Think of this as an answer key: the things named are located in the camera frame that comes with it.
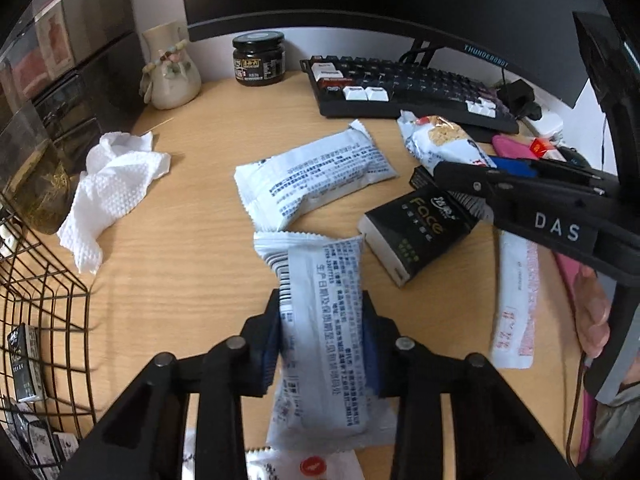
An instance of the red logo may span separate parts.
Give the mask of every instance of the red logo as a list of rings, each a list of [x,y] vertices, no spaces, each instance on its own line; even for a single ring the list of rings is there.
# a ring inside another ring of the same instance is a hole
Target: red logo
[[[300,472],[304,476],[320,476],[326,471],[326,462],[319,456],[310,456],[300,462]]]

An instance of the keyboard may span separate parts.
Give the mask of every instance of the keyboard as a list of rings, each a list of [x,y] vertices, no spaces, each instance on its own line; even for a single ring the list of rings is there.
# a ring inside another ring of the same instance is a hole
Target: keyboard
[[[518,124],[494,89],[460,74],[388,60],[313,56],[300,61],[321,115],[389,118],[409,110],[516,134]]]

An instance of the wooden desk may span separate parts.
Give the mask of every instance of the wooden desk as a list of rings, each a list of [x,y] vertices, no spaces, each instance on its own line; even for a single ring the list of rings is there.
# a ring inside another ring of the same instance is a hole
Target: wooden desk
[[[402,145],[396,122],[363,122],[400,177],[313,211],[290,230],[350,237],[365,211],[411,190],[408,180],[417,162]],[[135,132],[153,128],[156,150],[171,153],[172,168],[100,238],[105,262],[90,307],[98,409],[106,409],[156,352],[179,358],[206,352],[264,309],[277,281],[255,254],[254,228],[238,198],[234,169],[347,124],[319,115],[308,79],[300,73],[266,88],[245,88],[234,80],[210,83],[181,108],[145,111]],[[540,249],[540,268],[534,365],[504,376],[564,449],[579,350],[562,281],[545,249]],[[403,289],[368,248],[362,279],[377,311],[395,319],[401,333],[434,352],[462,358],[488,352],[495,269],[493,230],[479,225]],[[245,400],[247,446],[264,445],[272,405],[273,389],[265,399]],[[450,441],[449,428],[446,438]],[[367,479],[388,478],[391,448],[358,455]],[[448,478],[452,457],[447,446]]]

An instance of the monitor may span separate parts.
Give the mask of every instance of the monitor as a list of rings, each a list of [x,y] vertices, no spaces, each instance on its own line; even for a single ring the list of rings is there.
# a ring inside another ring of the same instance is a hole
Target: monitor
[[[388,32],[484,59],[569,106],[574,106],[587,81],[572,12],[606,13],[602,0],[184,0],[184,4],[192,41],[275,27]]]

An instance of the black wire rack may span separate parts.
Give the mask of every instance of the black wire rack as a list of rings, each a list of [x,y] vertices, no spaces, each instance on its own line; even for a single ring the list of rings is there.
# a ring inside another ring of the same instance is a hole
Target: black wire rack
[[[43,463],[30,452],[34,443],[29,425],[44,427],[53,449],[55,432],[71,433],[80,442],[96,422],[88,358],[90,291],[1,196],[0,204],[0,229],[5,235],[10,232],[14,236],[9,241],[0,237],[0,441],[4,439],[0,442],[4,444],[0,446],[0,462],[13,461],[15,465],[22,461],[24,478],[53,480],[64,461],[55,458]],[[11,357],[16,352],[10,350],[7,341],[10,332],[21,323],[31,326],[37,334],[40,355],[30,361],[40,368],[46,393],[45,400],[25,404],[15,402]],[[31,419],[37,420],[28,422],[29,441],[22,440],[23,449],[15,449],[20,442],[15,437],[19,413],[35,414]]]

